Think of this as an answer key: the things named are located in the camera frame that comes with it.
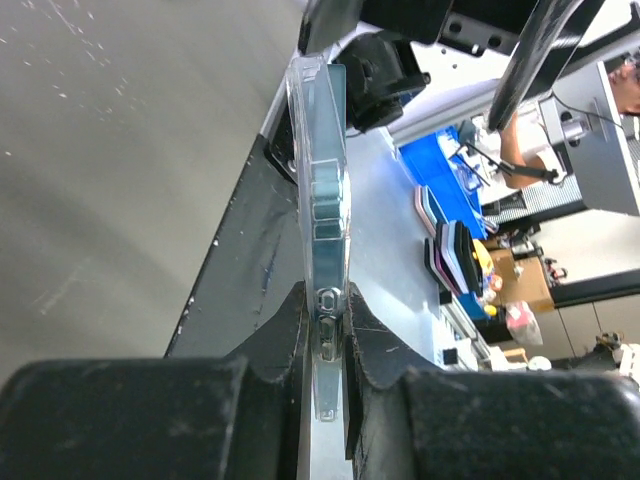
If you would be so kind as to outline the teal blue phone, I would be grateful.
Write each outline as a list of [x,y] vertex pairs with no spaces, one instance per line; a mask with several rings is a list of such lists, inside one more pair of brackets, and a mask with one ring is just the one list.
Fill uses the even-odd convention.
[[312,286],[324,360],[333,360],[339,353],[347,285],[350,199],[345,105],[345,67],[329,64],[315,78],[311,126]]

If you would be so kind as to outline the clear phone case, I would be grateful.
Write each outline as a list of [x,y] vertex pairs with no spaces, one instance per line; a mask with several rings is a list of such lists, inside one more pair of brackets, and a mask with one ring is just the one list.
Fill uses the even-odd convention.
[[351,182],[346,155],[346,69],[323,56],[286,71],[298,185],[317,420],[338,416],[343,317],[349,290]]

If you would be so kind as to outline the grey monitor on arm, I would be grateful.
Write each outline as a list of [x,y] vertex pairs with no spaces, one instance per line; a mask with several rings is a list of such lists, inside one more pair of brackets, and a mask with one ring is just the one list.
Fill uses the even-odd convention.
[[560,149],[584,205],[637,216],[638,176],[604,63],[558,80],[539,108],[549,141]]

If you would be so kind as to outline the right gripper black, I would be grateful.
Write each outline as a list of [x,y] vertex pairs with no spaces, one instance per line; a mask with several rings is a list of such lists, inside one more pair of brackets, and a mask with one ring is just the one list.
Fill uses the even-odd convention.
[[526,96],[553,86],[602,5],[582,0],[313,0],[304,9],[298,51],[321,53],[359,20],[423,45],[439,43],[470,55],[485,50],[509,55],[519,40],[488,115],[488,128],[503,130]]

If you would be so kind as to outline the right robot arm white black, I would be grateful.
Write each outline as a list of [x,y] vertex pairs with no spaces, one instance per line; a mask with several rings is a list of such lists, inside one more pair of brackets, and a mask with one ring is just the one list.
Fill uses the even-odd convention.
[[354,31],[375,27],[342,47],[347,123],[360,132],[389,125],[404,98],[431,81],[411,45],[439,43],[475,57],[485,50],[510,62],[496,87],[489,127],[504,129],[520,102],[551,89],[569,63],[600,1],[309,1],[298,51],[319,54]]

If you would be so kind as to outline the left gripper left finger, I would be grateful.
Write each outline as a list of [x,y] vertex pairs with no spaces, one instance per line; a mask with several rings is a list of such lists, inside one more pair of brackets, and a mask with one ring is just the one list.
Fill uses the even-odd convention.
[[1,390],[5,479],[306,479],[305,288],[221,358],[28,364]]

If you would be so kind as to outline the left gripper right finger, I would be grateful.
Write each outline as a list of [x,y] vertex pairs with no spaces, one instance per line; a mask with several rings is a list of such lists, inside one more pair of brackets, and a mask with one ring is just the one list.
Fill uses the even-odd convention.
[[345,455],[358,479],[635,479],[639,394],[586,371],[446,371],[378,320],[345,321]]

